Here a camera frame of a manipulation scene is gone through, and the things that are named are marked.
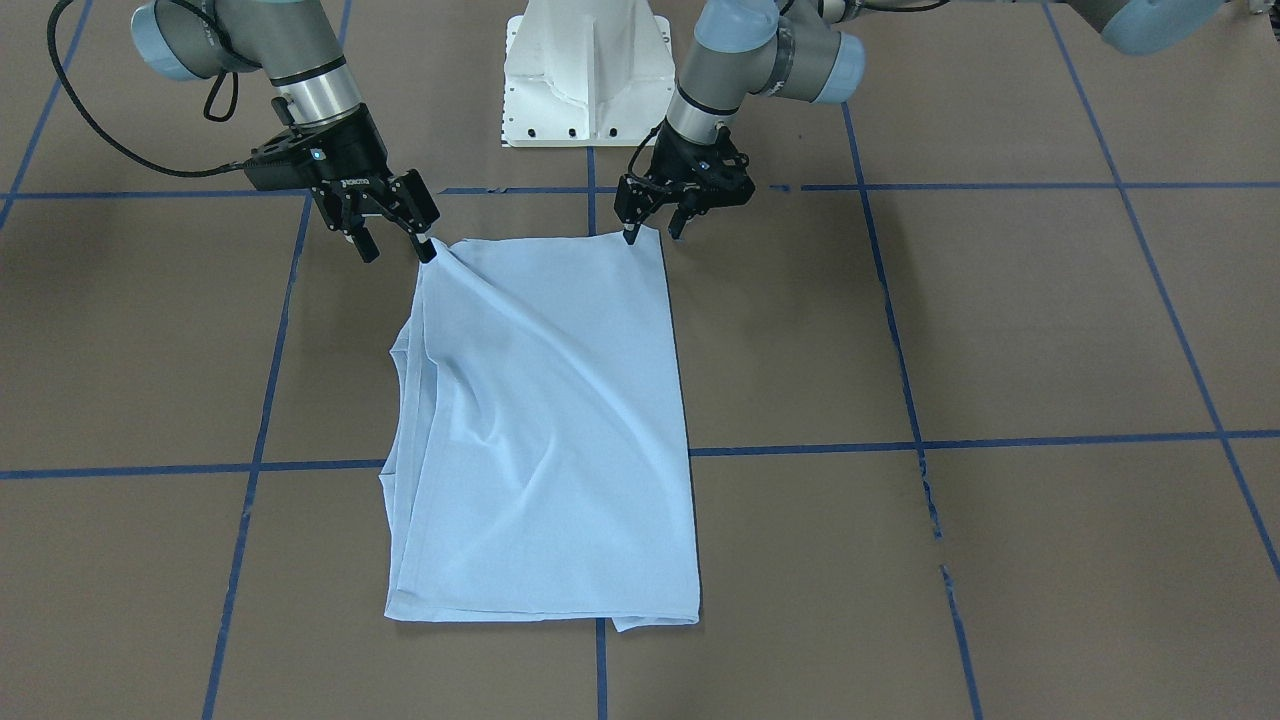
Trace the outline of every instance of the silver metal cylinder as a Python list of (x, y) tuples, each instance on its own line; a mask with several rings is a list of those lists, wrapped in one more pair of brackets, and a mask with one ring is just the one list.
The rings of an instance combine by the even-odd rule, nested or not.
[(300, 126), (332, 120), (364, 102), (356, 78), (346, 64), (323, 76), (282, 85), (276, 90), (289, 102), (289, 113)]
[(221, 70), (244, 73), (261, 65), (276, 81), (305, 76), (342, 58), (320, 0), (204, 0), (196, 5), (215, 15), (232, 47), (223, 47), (198, 17), (173, 3), (147, 0), (134, 13), (134, 45), (166, 77), (210, 78)]
[(667, 108), (667, 124), (671, 129), (698, 145), (714, 145), (721, 126), (732, 124), (736, 117), (736, 110), (731, 114), (716, 114), (695, 108), (681, 97), (680, 92), (671, 97), (671, 105)]
[(782, 86), (773, 94), (812, 102), (822, 95), (832, 74), (841, 35), (818, 14), (818, 8), (810, 0), (796, 0), (787, 19), (791, 20), (794, 35), (794, 58)]

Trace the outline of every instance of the black cable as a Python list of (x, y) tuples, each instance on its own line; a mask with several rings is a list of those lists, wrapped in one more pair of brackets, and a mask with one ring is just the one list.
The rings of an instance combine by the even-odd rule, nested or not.
[[(937, 10), (938, 8), (946, 5), (951, 0), (934, 0), (928, 5), (906, 5), (906, 6), (877, 5), (876, 3), (863, 3), (861, 6), (863, 9), (867, 10), (876, 10), (877, 13), (924, 13), (928, 10)], [(845, 0), (846, 6), (851, 6), (852, 4), (854, 3), (851, 3), (850, 0)]]
[(649, 131), (649, 135), (644, 136), (644, 140), (640, 141), (640, 145), (636, 145), (636, 151), (631, 154), (631, 161), (627, 163), (628, 177), (640, 179), (640, 176), (636, 174), (636, 160), (640, 159), (640, 152), (644, 150), (644, 146), (649, 145), (650, 140), (658, 137), (658, 131), (660, 129), (662, 129), (662, 123), (653, 126), (653, 129)]
[[(225, 114), (215, 115), (212, 114), (214, 100), (218, 99), (218, 91), (223, 88), (223, 81), (227, 79), (228, 74), (232, 76), (232, 101), (227, 106)], [(227, 70), (218, 73), (218, 79), (214, 81), (214, 87), (209, 88), (209, 97), (205, 99), (205, 109), (204, 109), (205, 119), (212, 123), (225, 123), (227, 120), (232, 119), (232, 115), (236, 114), (237, 104), (239, 104), (239, 73), (228, 73)]]
[[(120, 145), (119, 141), (108, 135), (108, 132), (102, 129), (102, 126), (97, 124), (97, 120), (95, 120), (93, 117), (88, 114), (88, 110), (84, 109), (84, 104), (81, 102), (79, 95), (77, 95), (76, 90), (72, 88), (72, 82), (70, 79), (67, 78), (67, 68), (63, 67), (63, 59), (58, 54), (58, 20), (61, 19), (63, 13), (67, 12), (67, 8), (74, 1), (76, 0), (58, 0), (58, 3), (54, 5), (54, 10), (49, 14), (49, 24), (46, 26), (46, 33), (47, 33), (46, 40), (49, 42), (49, 59), (52, 60), (54, 63), (54, 72), (58, 73), (58, 82), (61, 83), (63, 90), (67, 91), (67, 97), (70, 99), (72, 105), (76, 105), (76, 110), (79, 111), (81, 117), (84, 118), (84, 122), (88, 123), (88, 127), (92, 128), (99, 137), (101, 137), (108, 145), (110, 145), (111, 147), (118, 150), (122, 155), (133, 160), (134, 163), (145, 168), (148, 168), (151, 170), (155, 170), (157, 173), (178, 178), (207, 178), (211, 176), (220, 176), (224, 173), (236, 172), (243, 168), (244, 165), (243, 163), (236, 161), (236, 163), (227, 163), (216, 168), (209, 168), (207, 170), (175, 170), (173, 168), (166, 168), (164, 165), (159, 165), (156, 163), (152, 163), (151, 160), (147, 160), (146, 158), (129, 150), (124, 145)], [(201, 12), (198, 8), (191, 5), (189, 3), (186, 3), (186, 0), (169, 0), (169, 1), (174, 3), (175, 5), (183, 6), (187, 10), (193, 12), (195, 14), (200, 15), (202, 20), (205, 18), (209, 18), (207, 14)], [(223, 41), (223, 37), (225, 35), (227, 35), (225, 32), (219, 32), (219, 41)]]

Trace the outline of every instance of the brown floor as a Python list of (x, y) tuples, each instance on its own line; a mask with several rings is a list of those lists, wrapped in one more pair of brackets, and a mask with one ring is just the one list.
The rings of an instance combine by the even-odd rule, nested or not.
[[(260, 77), (200, 120), (138, 1), (72, 61), (104, 124), (189, 168), (275, 132)], [(749, 101), (760, 191), (667, 247), (703, 621), (623, 635), (381, 616), (407, 243), (45, 118), (49, 5), (0, 4), (0, 716), (1280, 717), (1280, 45), (1242, 3), (1146, 59), (1065, 6), (868, 15), (856, 152)], [(617, 228), (626, 151), (498, 146), (524, 3), (351, 5), (442, 238)], [(699, 4), (654, 5), (678, 60)]]

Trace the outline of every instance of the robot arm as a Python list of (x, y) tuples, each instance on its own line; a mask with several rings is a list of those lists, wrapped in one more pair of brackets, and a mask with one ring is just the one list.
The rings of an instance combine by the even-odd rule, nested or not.
[(795, 0), (782, 15), (773, 0), (707, 3), (667, 117), (650, 135), (658, 141), (649, 170), (641, 177), (628, 168), (618, 181), (614, 211), (628, 242), (663, 205), (676, 204), (668, 229), (678, 238), (695, 215), (751, 199), (748, 158), (730, 140), (749, 94), (831, 104), (852, 95), (865, 64), (863, 46), (828, 26), (824, 5), (845, 9), (844, 3)]
[[(417, 170), (394, 176), (387, 147), (319, 0), (148, 0), (133, 14), (134, 45), (159, 73), (201, 79), (265, 70), (285, 129), (236, 165), (259, 190), (310, 190), (330, 229), (364, 261), (378, 258), (366, 217), (381, 215), (411, 236), (419, 259), (439, 218)], [(210, 27), (206, 20), (214, 20)]]
[[(654, 211), (675, 204), (668, 227), (678, 240), (685, 223), (713, 208), (744, 205), (755, 186), (748, 158), (730, 141), (730, 126), (746, 95), (844, 102), (863, 76), (861, 44), (829, 27), (861, 9), (918, 12), (946, 4), (886, 6), (867, 0), (708, 0), (694, 45), (680, 70), (663, 122), (640, 143), (618, 181), (613, 209), (634, 242)], [(1069, 0), (1101, 36), (1126, 55), (1169, 47), (1202, 24), (1222, 0)], [(657, 136), (649, 170), (634, 170), (640, 150)]]

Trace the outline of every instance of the cloth fold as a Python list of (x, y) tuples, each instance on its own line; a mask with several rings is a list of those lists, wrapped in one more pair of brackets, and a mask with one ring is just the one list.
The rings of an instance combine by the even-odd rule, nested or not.
[(387, 616), (696, 623), (657, 232), (433, 242), (390, 350)]

